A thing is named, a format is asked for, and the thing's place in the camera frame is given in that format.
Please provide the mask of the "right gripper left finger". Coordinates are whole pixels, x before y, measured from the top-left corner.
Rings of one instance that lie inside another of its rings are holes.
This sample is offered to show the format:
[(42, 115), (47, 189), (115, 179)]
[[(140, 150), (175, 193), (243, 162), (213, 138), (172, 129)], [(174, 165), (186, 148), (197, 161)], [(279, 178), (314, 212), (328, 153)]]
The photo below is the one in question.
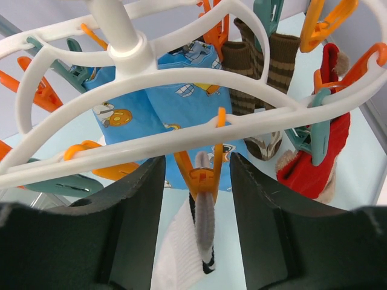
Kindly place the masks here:
[(67, 207), (1, 204), (2, 289), (149, 289), (166, 161)]

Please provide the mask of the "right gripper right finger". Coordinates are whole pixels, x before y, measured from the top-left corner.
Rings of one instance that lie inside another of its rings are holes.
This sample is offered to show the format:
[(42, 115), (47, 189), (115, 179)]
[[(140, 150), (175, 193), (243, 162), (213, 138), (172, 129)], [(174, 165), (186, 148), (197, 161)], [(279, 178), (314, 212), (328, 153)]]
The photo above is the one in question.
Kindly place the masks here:
[(316, 202), (238, 153), (230, 174), (248, 289), (386, 288), (385, 207)]

